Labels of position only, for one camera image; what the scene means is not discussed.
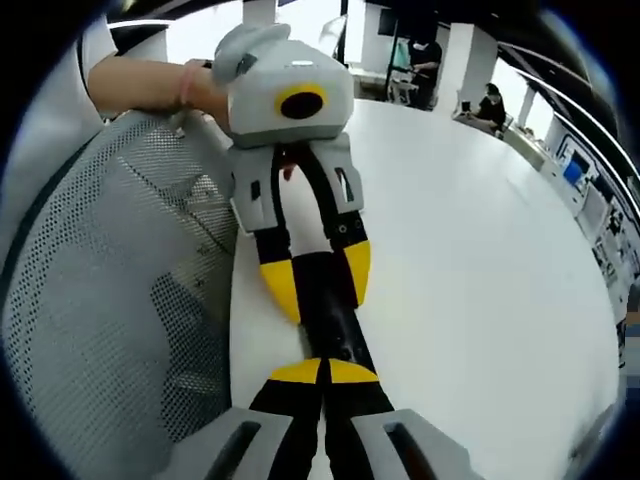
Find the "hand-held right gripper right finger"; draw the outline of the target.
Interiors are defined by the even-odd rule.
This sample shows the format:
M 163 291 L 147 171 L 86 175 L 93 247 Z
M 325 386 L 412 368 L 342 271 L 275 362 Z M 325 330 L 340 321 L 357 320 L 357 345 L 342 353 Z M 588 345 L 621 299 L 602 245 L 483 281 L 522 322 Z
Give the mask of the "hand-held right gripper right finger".
M 336 479 L 479 479 L 465 447 L 412 409 L 397 410 L 375 372 L 330 359 L 325 450 Z

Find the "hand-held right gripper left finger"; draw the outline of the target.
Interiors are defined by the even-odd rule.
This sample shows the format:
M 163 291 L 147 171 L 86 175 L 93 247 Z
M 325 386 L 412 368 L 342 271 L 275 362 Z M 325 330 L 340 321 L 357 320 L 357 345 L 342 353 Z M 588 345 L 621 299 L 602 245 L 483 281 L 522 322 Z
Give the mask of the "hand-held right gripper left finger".
M 272 372 L 247 408 L 180 441 L 158 479 L 306 479 L 317 451 L 323 361 Z

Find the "person's left hand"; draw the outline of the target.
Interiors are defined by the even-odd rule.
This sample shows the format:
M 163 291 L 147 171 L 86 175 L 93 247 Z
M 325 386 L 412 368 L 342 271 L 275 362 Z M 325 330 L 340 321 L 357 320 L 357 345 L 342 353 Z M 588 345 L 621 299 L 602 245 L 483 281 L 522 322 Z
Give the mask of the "person's left hand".
M 219 87 L 213 79 L 213 70 L 205 60 L 194 60 L 192 80 L 186 95 L 189 106 L 212 116 L 218 126 L 228 133 L 228 96 L 224 88 Z

